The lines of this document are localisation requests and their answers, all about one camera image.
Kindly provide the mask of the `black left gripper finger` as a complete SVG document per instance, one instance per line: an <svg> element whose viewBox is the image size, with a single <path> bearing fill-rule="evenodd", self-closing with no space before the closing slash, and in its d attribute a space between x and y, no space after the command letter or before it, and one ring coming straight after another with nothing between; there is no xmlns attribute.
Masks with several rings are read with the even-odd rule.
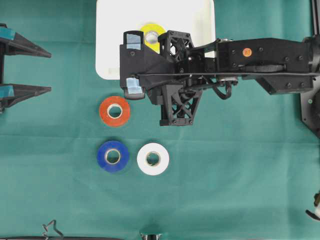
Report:
<svg viewBox="0 0 320 240"><path fill-rule="evenodd" d="M52 90L48 86L34 86L24 84L1 84L0 85L0 112L25 101L29 98L37 97Z"/></svg>
<svg viewBox="0 0 320 240"><path fill-rule="evenodd" d="M4 23L0 24L0 55L52 57L50 52L26 39L12 28L8 28Z"/></svg>

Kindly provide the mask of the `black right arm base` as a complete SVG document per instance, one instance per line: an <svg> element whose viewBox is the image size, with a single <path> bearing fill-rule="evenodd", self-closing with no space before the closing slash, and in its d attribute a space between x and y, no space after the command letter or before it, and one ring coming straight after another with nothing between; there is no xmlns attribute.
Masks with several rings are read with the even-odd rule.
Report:
<svg viewBox="0 0 320 240"><path fill-rule="evenodd" d="M300 94L301 120L320 138L320 91Z"/></svg>

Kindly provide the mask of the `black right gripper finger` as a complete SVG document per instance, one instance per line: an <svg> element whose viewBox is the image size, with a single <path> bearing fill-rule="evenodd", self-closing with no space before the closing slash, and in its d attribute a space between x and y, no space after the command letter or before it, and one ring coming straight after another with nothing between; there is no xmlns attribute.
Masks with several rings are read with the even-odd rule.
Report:
<svg viewBox="0 0 320 240"><path fill-rule="evenodd" d="M161 126L190 126L202 97L201 90L185 89L181 84L167 84L161 87Z"/></svg>
<svg viewBox="0 0 320 240"><path fill-rule="evenodd" d="M158 37L160 55L171 63L177 63L185 58L186 51L194 48L191 34L168 30Z"/></svg>

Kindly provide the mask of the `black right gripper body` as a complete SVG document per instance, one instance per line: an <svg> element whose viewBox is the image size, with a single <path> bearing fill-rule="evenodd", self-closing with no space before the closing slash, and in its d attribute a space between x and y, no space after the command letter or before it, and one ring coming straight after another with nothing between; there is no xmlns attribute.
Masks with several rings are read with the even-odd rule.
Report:
<svg viewBox="0 0 320 240"><path fill-rule="evenodd" d="M216 50L214 44L207 44L188 49L185 58L174 62L174 73L172 85L183 85L184 89L204 91L212 89L217 95L220 94L218 83L212 81L215 76L216 59L206 57L206 53Z"/></svg>

